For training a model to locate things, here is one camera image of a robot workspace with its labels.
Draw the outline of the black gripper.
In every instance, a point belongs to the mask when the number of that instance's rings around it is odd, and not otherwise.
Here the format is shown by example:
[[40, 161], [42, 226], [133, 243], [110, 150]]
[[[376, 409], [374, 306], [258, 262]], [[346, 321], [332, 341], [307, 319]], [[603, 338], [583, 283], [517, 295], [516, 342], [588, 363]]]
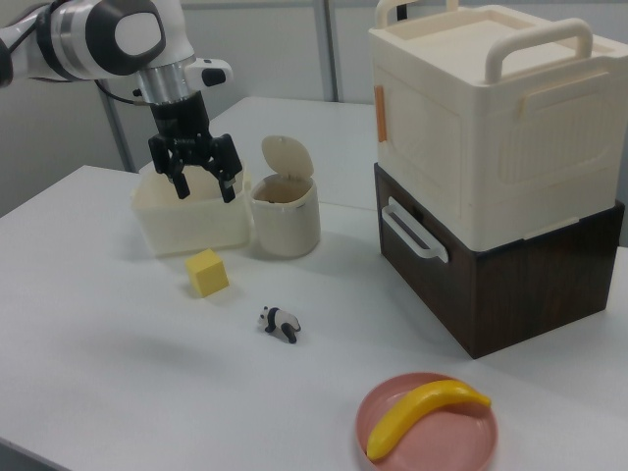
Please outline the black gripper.
[[242, 164], [228, 134], [212, 136], [210, 120], [200, 92], [172, 103], [150, 106], [158, 133], [148, 140], [157, 174], [175, 187], [179, 199], [190, 195], [184, 163], [202, 163], [218, 182], [225, 203], [236, 197], [234, 185]]

